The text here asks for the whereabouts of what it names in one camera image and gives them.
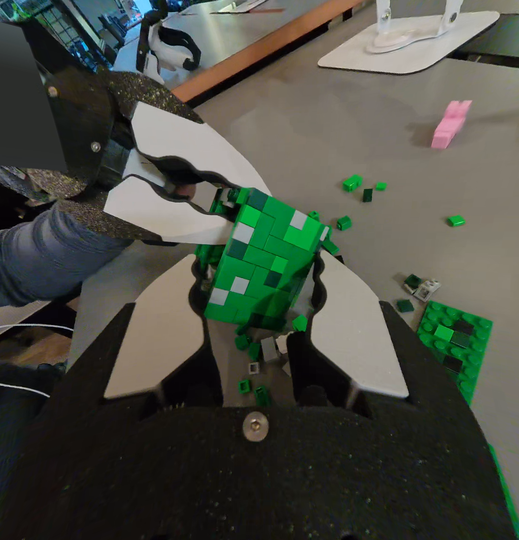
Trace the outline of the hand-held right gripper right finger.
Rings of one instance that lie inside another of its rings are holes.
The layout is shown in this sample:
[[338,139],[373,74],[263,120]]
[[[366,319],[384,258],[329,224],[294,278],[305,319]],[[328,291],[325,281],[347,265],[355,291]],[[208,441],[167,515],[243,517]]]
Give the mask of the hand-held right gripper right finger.
[[361,393],[408,398],[376,294],[329,252],[317,255],[312,277],[313,312],[305,330],[287,340],[295,400],[304,401],[310,387],[327,401],[355,401]]

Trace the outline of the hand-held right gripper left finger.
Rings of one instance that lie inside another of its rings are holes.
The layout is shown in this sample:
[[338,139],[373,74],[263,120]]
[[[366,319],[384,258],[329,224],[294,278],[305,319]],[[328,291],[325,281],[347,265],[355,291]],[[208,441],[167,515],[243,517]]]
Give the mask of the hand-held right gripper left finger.
[[223,401],[207,323],[193,305],[198,264],[187,255],[137,297],[105,399],[160,390],[167,401],[186,401],[189,388],[199,385]]

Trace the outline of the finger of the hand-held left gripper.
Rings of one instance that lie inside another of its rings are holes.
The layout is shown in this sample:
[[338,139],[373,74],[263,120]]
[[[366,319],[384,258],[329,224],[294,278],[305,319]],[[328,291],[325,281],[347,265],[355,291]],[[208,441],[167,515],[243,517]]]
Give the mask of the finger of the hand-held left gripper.
[[198,123],[138,102],[130,126],[135,148],[161,172],[177,179],[235,188],[255,188],[271,195],[254,166],[206,123]]
[[110,190],[103,211],[128,224],[158,235],[163,241],[196,245],[224,245],[233,222],[221,214],[206,212],[192,202],[203,182],[224,188],[239,188],[212,174],[171,174],[172,192],[137,175],[128,175]]

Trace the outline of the green mosaic brick cube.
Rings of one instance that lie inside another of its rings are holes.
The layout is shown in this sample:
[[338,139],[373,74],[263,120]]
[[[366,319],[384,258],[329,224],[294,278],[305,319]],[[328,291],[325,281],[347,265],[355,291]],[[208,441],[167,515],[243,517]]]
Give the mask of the green mosaic brick cube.
[[210,208],[232,225],[224,245],[199,245],[207,320],[279,331],[332,227],[256,188],[219,188]]

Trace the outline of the person's left forearm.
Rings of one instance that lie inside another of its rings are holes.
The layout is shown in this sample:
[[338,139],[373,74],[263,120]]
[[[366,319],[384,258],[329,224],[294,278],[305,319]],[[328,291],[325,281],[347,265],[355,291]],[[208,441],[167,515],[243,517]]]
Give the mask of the person's left forearm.
[[0,307],[65,296],[132,243],[95,233],[55,207],[2,229]]

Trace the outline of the grey desk with wooden edge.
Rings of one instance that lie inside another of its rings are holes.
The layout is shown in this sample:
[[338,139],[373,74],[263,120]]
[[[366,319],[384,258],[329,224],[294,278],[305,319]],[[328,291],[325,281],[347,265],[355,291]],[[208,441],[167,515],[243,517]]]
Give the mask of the grey desk with wooden edge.
[[161,69],[163,85],[183,102],[298,49],[348,20],[364,1],[265,1],[250,12],[222,14],[229,1],[211,1],[170,13],[163,25],[186,32],[201,50],[195,71]]

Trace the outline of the small white grey brick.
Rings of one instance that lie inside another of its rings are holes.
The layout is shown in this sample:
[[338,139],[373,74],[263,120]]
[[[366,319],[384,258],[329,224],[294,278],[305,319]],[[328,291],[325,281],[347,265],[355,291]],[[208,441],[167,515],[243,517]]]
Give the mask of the small white grey brick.
[[412,295],[421,302],[428,302],[432,295],[441,287],[441,283],[435,279],[423,281]]

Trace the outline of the black and white device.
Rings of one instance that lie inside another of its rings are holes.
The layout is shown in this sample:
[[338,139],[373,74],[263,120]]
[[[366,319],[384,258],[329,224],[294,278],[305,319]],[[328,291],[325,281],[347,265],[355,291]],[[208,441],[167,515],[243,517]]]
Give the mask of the black and white device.
[[135,70],[163,84],[161,69],[195,71],[201,61],[201,50],[184,31],[168,28],[163,22],[167,7],[148,11],[140,25]]

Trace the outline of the green studded brick plate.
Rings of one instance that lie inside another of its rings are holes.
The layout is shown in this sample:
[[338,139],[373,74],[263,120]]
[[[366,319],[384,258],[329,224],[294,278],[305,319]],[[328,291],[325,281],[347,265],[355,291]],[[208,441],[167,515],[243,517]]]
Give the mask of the green studded brick plate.
[[447,370],[469,406],[492,328],[491,320],[430,301],[417,329],[420,341]]

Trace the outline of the loose small green bricks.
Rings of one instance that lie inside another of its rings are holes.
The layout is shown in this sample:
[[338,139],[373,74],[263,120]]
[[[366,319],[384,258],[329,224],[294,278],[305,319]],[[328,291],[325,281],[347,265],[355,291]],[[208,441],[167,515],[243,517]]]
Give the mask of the loose small green bricks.
[[[352,192],[358,187],[362,185],[363,177],[354,174],[350,176],[348,179],[344,180],[342,183],[342,189],[346,192]],[[265,214],[269,214],[271,217],[274,218],[282,218],[287,217],[288,210],[282,207],[278,207],[278,203],[280,203],[279,200],[273,199],[270,200],[269,196],[266,195],[264,192],[259,191],[255,188],[252,188],[251,190],[246,191],[244,188],[239,192],[239,195],[237,196],[236,202],[239,204],[244,204],[247,207],[255,208],[258,211],[261,211]],[[348,228],[351,227],[351,219],[345,215],[337,219],[336,227],[337,230],[345,231]],[[326,235],[324,235],[323,240],[321,240],[321,243],[325,250],[329,251],[332,255],[336,255],[338,252],[336,251],[337,248],[334,245],[334,243],[331,240],[331,232],[330,230],[327,232]],[[416,290],[416,288],[425,280],[420,279],[418,276],[414,274],[410,274],[404,281],[403,281],[403,287],[404,290],[406,290],[407,293],[411,294]],[[396,307],[399,311],[399,313],[410,313],[414,311],[414,306],[412,302],[408,299],[399,299],[396,301]]]

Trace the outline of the pink toy pig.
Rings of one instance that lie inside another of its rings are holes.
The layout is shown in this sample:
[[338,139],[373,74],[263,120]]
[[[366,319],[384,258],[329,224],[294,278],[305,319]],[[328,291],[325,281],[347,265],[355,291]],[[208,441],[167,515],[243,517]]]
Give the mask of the pink toy pig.
[[444,150],[450,145],[465,125],[472,102],[472,100],[453,100],[447,105],[443,118],[434,131],[432,149]]

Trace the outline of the white booklet stand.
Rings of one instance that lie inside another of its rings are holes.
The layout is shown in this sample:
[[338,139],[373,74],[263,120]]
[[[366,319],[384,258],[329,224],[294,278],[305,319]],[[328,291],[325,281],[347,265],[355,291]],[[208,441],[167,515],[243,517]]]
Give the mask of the white booklet stand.
[[317,62],[324,69],[410,75],[424,71],[495,24],[498,11],[461,12],[445,1],[440,15],[393,17],[391,1],[376,1],[376,22]]

